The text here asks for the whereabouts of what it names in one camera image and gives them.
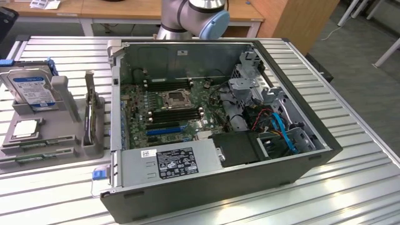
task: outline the green circuit board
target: green circuit board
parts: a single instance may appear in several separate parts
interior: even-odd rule
[[[179,143],[192,141],[195,135],[200,131],[211,131],[214,134],[223,133],[227,125],[227,114],[222,104],[210,103],[211,92],[218,85],[204,88],[206,80],[194,80],[191,90],[187,90],[191,107],[203,107],[204,115],[196,120],[178,121],[184,127],[180,133],[147,135],[147,125],[152,124],[148,121],[150,112],[170,110],[166,107],[163,96],[167,92],[150,92],[142,85],[123,85],[120,87],[122,98],[122,115],[126,116],[126,126],[123,139],[127,142],[127,148],[136,149],[150,146],[156,146],[168,143]]]

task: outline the metal slatted table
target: metal slatted table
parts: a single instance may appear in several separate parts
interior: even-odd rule
[[[106,147],[110,147],[110,37],[31,37],[16,42],[10,58],[51,56],[70,78],[75,98],[86,94],[84,70],[95,70],[96,90],[107,99]],[[291,43],[260,39],[312,109],[344,147],[323,166],[294,184],[199,206],[132,224],[392,224],[400,222],[399,158],[306,61]],[[266,71],[275,85],[278,81]],[[0,142],[14,114],[12,95],[0,87]],[[0,175],[0,224],[115,224],[100,200],[91,196],[98,160]]]

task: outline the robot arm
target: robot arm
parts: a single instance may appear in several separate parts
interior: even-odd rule
[[[163,0],[158,39],[220,38],[230,24],[224,6],[226,0]]]

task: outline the floor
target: floor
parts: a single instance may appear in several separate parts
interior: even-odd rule
[[[319,40],[338,28],[336,23],[344,10],[346,7],[339,5]],[[156,26],[139,25],[132,31],[132,25],[128,24],[122,24],[111,29],[115,33],[106,34],[104,28],[96,24],[95,35],[151,36],[159,30]],[[47,23],[43,26],[40,23],[18,23],[7,40],[0,45],[3,57],[7,56],[18,34],[82,36],[83,31],[79,24],[63,24],[60,29],[59,24]],[[335,89],[400,155],[400,135],[398,134],[400,124],[400,51],[390,57],[380,68],[372,66],[398,38],[359,17],[348,20],[328,40],[315,43],[311,54],[334,75]]]

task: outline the motherboard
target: motherboard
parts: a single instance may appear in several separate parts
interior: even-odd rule
[[[219,84],[208,78],[120,87],[123,149],[207,139],[230,130]]]

